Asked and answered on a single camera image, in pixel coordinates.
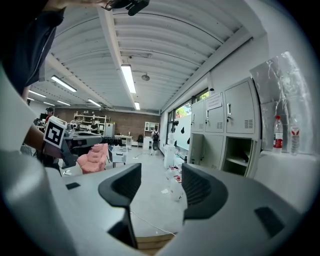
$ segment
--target white cable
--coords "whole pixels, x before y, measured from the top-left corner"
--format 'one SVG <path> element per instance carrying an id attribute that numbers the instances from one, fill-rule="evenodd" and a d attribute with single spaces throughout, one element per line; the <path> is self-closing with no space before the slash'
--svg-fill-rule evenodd
<path id="1" fill-rule="evenodd" d="M 137 216 L 139 219 L 141 219 L 141 220 L 145 221 L 146 223 L 148 223 L 149 225 L 151 225 L 152 227 L 154 227 L 154 228 L 156 228 L 156 229 L 158 229 L 158 230 L 161 230 L 161 231 L 163 231 L 163 232 L 166 232 L 166 233 L 169 233 L 169 234 L 171 234 L 171 235 L 176 236 L 174 233 L 171 233 L 171 232 L 169 232 L 169 231 L 165 231 L 165 230 L 161 229 L 160 227 L 157 227 L 157 226 L 155 226 L 155 225 L 152 225 L 149 221 L 147 221 L 147 220 L 145 220 L 144 218 L 141 218 L 140 216 L 138 216 L 138 214 L 136 214 L 134 211 L 131 210 L 130 212 L 133 213 L 135 216 Z"/>

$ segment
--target white door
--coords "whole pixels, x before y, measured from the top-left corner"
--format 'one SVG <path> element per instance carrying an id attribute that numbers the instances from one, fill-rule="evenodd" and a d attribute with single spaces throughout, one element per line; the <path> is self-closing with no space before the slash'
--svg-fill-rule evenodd
<path id="1" fill-rule="evenodd" d="M 202 158 L 200 165 L 208 168 L 219 168 L 224 136 L 205 134 L 202 140 Z"/>
<path id="2" fill-rule="evenodd" d="M 210 102 L 212 102 L 212 99 L 215 101 L 217 100 L 216 96 L 219 96 L 218 101 L 221 103 L 218 103 L 217 106 L 215 106 L 214 109 L 210 109 Z M 223 93 L 220 92 L 216 95 L 213 95 L 212 97 L 209 97 L 205 100 L 205 131 L 207 133 L 223 133 L 224 132 L 224 107 L 222 106 L 223 102 Z"/>
<path id="3" fill-rule="evenodd" d="M 247 81 L 224 92 L 226 103 L 226 132 L 255 133 L 255 112 L 251 90 Z"/>
<path id="4" fill-rule="evenodd" d="M 191 131 L 203 132 L 205 123 L 205 101 L 201 100 L 192 104 Z"/>

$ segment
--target paper sign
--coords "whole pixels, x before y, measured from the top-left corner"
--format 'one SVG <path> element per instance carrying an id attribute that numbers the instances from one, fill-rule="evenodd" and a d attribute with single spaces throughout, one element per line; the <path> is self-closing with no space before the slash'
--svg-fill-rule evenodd
<path id="1" fill-rule="evenodd" d="M 205 100 L 206 110 L 213 110 L 222 107 L 222 98 L 220 93 Z"/>

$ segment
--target white box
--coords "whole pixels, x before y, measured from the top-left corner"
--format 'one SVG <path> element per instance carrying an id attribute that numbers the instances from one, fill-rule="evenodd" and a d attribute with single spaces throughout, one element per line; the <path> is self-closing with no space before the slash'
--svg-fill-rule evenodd
<path id="1" fill-rule="evenodd" d="M 63 121 L 55 116 L 51 116 L 45 126 L 43 140 L 46 143 L 61 149 L 66 129 L 66 121 Z"/>
<path id="2" fill-rule="evenodd" d="M 114 146 L 112 151 L 113 163 L 126 163 L 128 157 L 128 148 L 125 146 Z"/>

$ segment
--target plastic bottle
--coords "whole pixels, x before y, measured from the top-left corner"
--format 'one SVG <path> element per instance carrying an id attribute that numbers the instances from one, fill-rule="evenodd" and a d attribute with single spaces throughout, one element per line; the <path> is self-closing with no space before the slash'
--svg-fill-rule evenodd
<path id="1" fill-rule="evenodd" d="M 174 179 L 175 175 L 177 175 L 177 174 L 176 174 L 176 170 L 174 170 L 174 169 L 169 168 L 165 171 L 165 177 L 167 179 L 168 187 L 170 187 L 171 179 Z"/>
<path id="2" fill-rule="evenodd" d="M 174 177 L 170 180 L 170 197 L 173 201 L 178 202 L 180 198 L 183 196 L 183 188 L 179 181 Z"/>
<path id="3" fill-rule="evenodd" d="M 291 118 L 290 122 L 290 139 L 290 154 L 296 156 L 300 146 L 300 129 L 295 116 Z"/>
<path id="4" fill-rule="evenodd" d="M 273 136 L 273 152 L 281 153 L 282 143 L 284 139 L 284 128 L 280 120 L 280 115 L 275 116 L 274 123 L 274 136 Z"/>

